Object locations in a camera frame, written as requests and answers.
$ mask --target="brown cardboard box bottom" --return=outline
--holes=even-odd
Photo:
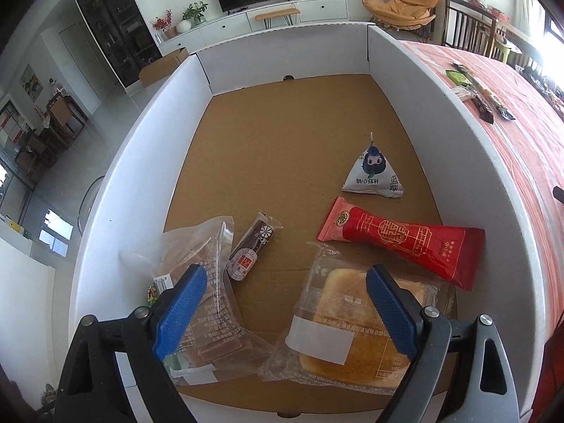
[[[139,72],[139,79],[143,87],[150,86],[174,73],[174,70],[188,58],[188,54],[189,52],[186,48],[177,49],[144,67]]]
[[[353,162],[368,147],[370,132],[404,186],[400,199],[341,191]],[[370,76],[265,84],[212,99],[184,161],[165,230],[231,215],[236,243],[259,209],[281,221],[284,229],[249,275],[233,283],[245,327],[274,344],[290,325],[317,252],[307,242],[315,240],[339,195],[391,219],[441,223],[410,140]],[[367,267],[383,263],[391,270],[427,273],[383,249],[332,245]],[[445,369],[438,391],[448,385],[450,368]],[[389,400],[333,386],[261,382],[256,376],[179,390],[232,407],[289,415],[374,410]]]

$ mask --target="metal screw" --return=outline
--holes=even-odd
[[[80,320],[80,324],[83,326],[90,326],[94,322],[94,315],[86,315]]]
[[[425,307],[423,311],[425,312],[425,315],[427,315],[429,318],[437,318],[441,314],[438,308],[431,306]]]
[[[136,318],[142,319],[146,318],[149,314],[149,309],[147,307],[137,307],[133,312]]]
[[[492,326],[494,323],[490,315],[480,315],[480,322],[485,326]]]

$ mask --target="red striped tablecloth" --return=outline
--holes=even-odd
[[[444,46],[402,43],[449,87],[454,84],[445,70],[453,70],[453,62],[464,64],[515,116],[507,122],[496,114],[491,125],[479,119],[472,102],[465,102],[501,156],[531,221],[544,279],[548,338],[564,311],[564,204],[552,196],[554,186],[564,188],[564,123],[508,65]]]

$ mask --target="blue gripper pad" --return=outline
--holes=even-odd
[[[390,288],[379,268],[387,273],[381,265],[372,266],[366,274],[366,291],[382,318],[396,350],[413,361],[418,353],[415,322]]]
[[[176,350],[186,326],[204,296],[207,286],[206,271],[200,265],[184,287],[180,289],[167,312],[157,324],[153,353],[159,360],[162,361],[166,355],[170,355]]]

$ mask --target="orange armchair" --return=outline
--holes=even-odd
[[[431,15],[439,0],[362,0],[362,4],[373,16],[370,20],[379,19],[383,25],[399,30],[417,30],[435,19]]]

